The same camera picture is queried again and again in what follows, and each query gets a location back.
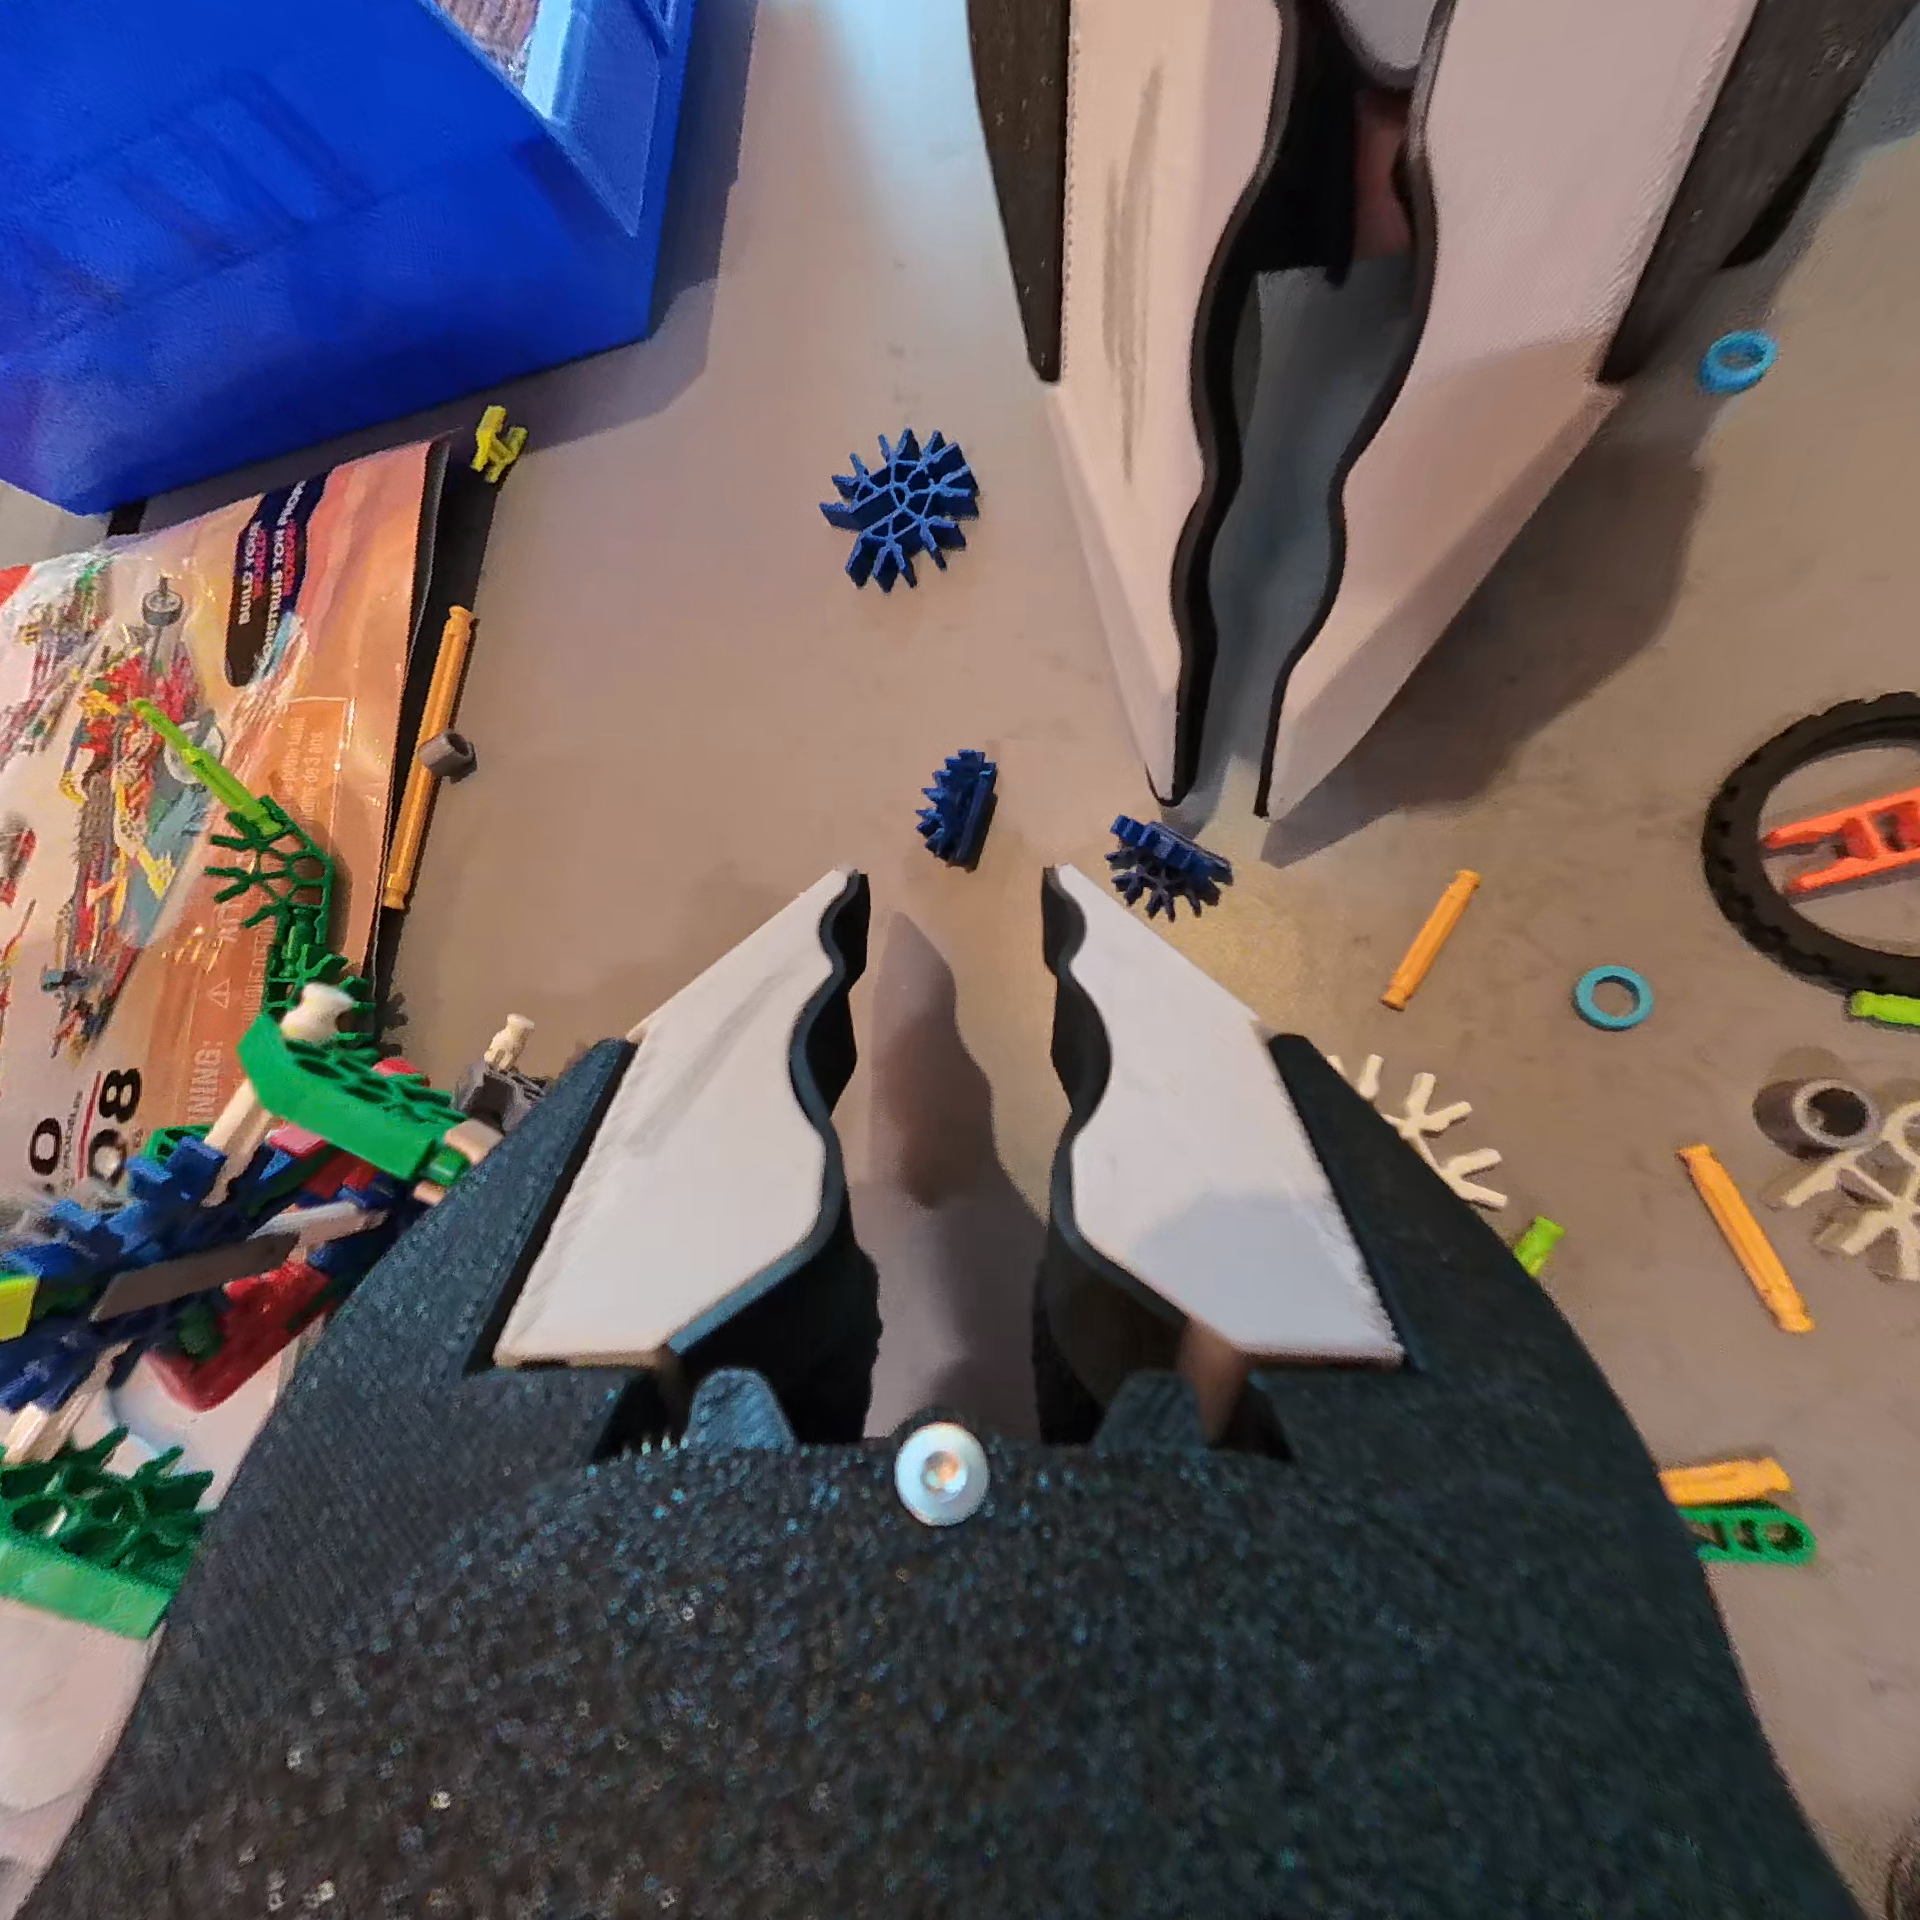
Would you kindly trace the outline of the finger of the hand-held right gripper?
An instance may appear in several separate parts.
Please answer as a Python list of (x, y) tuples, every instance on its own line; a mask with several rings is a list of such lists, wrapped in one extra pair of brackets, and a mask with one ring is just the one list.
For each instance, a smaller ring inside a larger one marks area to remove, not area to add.
[(1298, 71), (1295, 5), (1071, 5), (1050, 413), (1146, 778), (1199, 778), (1209, 566), (1241, 481), (1233, 360)]
[(1258, 813), (1361, 745), (1615, 413), (1601, 363), (1751, 2), (1436, 5), (1408, 110), (1418, 328), (1336, 494)]

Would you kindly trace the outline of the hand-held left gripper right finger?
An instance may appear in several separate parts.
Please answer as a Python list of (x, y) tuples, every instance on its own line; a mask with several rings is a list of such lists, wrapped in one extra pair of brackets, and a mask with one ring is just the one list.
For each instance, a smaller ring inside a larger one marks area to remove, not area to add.
[(1063, 1249), (1248, 1361), (1399, 1367), (1260, 1017), (1080, 870), (1048, 870), (1041, 909)]

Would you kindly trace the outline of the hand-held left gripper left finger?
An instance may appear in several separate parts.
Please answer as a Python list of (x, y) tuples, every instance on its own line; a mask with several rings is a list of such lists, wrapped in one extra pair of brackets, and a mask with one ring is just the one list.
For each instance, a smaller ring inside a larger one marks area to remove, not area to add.
[(871, 886), (830, 870), (631, 1030), (494, 1362), (687, 1355), (824, 1257), (848, 1201), (833, 1123)]

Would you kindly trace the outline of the blue snowflake connector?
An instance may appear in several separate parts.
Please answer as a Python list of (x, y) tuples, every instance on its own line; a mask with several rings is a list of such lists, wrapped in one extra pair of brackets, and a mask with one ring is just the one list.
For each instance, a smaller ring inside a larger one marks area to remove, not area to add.
[(998, 774), (983, 750), (961, 750), (922, 790), (919, 837), (943, 864), (972, 871), (978, 863), (998, 805)]
[(1209, 906), (1219, 906), (1220, 890), (1235, 882), (1228, 857), (1164, 823), (1120, 814), (1111, 823), (1111, 837), (1111, 887), (1120, 901), (1138, 906), (1151, 919), (1177, 922), (1183, 910), (1200, 918)]
[(967, 546), (966, 525), (978, 512), (978, 481), (967, 454), (943, 430), (922, 439), (907, 429), (896, 442), (880, 439), (878, 466), (858, 455), (850, 466), (833, 479), (833, 499), (820, 515), (850, 538), (855, 587), (913, 587), (916, 558), (944, 570), (947, 554)]

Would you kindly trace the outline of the white snowflake connector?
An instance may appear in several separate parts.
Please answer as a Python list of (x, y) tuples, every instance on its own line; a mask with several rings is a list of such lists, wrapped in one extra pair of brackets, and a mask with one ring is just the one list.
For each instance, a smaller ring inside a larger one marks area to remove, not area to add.
[(1416, 1073), (1401, 1097), (1398, 1103), (1387, 1101), (1384, 1093), (1385, 1062), (1379, 1054), (1368, 1054), (1354, 1073), (1336, 1054), (1328, 1057), (1328, 1066), (1387, 1123), (1457, 1201), (1490, 1214), (1506, 1208), (1506, 1193), (1490, 1185), (1490, 1178), (1505, 1165), (1503, 1154), (1495, 1149), (1454, 1150), (1449, 1146), (1452, 1133), (1472, 1118), (1468, 1101), (1440, 1103), (1432, 1073)]

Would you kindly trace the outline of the colourful construction toy model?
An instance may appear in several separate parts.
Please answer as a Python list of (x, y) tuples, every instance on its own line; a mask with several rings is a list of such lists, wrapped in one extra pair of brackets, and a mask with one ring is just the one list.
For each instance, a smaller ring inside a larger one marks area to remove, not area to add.
[(111, 1182), (6, 1222), (2, 1595), (146, 1641), (194, 1560), (211, 1473), (120, 1470), (80, 1418), (148, 1370), (212, 1411), (332, 1312), (500, 1126), (382, 1053), (370, 986), (330, 947), (332, 861), (152, 702), (138, 720), (225, 808), (217, 899), (272, 934), (219, 1118), (152, 1134)]

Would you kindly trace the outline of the long yellow rod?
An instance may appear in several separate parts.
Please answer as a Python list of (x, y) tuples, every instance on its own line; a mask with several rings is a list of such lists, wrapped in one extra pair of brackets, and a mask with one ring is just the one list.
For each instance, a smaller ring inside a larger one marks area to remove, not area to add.
[(391, 913), (407, 910), (415, 899), (426, 830), (443, 782), (473, 770), (473, 749), (452, 727), (472, 648), (473, 614), (456, 606), (443, 622), (382, 881), (382, 906)]

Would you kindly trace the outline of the black rubber tyre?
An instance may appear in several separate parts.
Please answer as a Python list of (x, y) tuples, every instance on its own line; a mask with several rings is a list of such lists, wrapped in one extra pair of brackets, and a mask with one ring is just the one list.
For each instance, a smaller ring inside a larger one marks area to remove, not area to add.
[(1822, 853), (1768, 856), (1760, 823), (1772, 793), (1804, 766), (1919, 741), (1919, 695), (1896, 690), (1793, 723), (1754, 750), (1721, 785), (1700, 835), (1704, 874), (1719, 913), (1764, 958), (1824, 990), (1919, 994), (1919, 960), (1843, 941), (1807, 914), (1808, 899), (1785, 881), (1824, 863)]

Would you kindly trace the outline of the orange bar connector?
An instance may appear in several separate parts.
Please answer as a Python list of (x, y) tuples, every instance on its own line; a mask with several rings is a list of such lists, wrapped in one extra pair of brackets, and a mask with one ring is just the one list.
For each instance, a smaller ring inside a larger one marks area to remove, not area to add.
[(1913, 874), (1919, 870), (1919, 787), (1780, 823), (1763, 835), (1760, 849), (1768, 856), (1824, 856), (1822, 864), (1795, 871), (1785, 881), (1783, 896), (1793, 901)]

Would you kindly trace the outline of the ivory fan connector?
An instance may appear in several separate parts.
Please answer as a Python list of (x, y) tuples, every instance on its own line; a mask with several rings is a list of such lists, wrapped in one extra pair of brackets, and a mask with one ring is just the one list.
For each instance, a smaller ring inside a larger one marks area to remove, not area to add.
[(1919, 1101), (1896, 1106), (1873, 1139), (1833, 1150), (1776, 1185), (1774, 1209), (1820, 1203), (1815, 1243), (1858, 1257), (1881, 1281), (1919, 1282)]

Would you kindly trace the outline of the green bar connector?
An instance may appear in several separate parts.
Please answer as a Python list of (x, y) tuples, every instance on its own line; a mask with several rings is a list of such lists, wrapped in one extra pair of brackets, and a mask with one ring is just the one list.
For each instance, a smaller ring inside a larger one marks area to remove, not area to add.
[(1776, 1505), (1681, 1505), (1673, 1513), (1704, 1565), (1807, 1568), (1818, 1560), (1814, 1529)]

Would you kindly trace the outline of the clear plastic parts bag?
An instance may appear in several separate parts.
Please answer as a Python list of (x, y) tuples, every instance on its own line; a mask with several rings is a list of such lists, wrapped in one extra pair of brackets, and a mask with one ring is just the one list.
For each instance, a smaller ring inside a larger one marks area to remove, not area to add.
[(535, 54), (556, 54), (585, 5), (575, 2), (436, 2), (466, 39), (510, 80), (523, 83)]

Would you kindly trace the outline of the orange red toy package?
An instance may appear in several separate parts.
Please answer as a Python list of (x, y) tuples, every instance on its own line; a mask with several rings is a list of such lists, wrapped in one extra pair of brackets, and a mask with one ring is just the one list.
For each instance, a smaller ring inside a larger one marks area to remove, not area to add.
[(370, 454), (145, 535), (6, 568), (6, 1199), (108, 1182), (212, 1120), (282, 896), (376, 976), (427, 689), (473, 611), (475, 434)]

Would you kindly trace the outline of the blue plastic bin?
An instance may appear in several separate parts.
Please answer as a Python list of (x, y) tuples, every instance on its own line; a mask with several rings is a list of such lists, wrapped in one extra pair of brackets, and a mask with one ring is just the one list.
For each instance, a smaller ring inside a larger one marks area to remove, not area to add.
[(74, 515), (642, 339), (696, 5), (2, 8), (2, 471)]

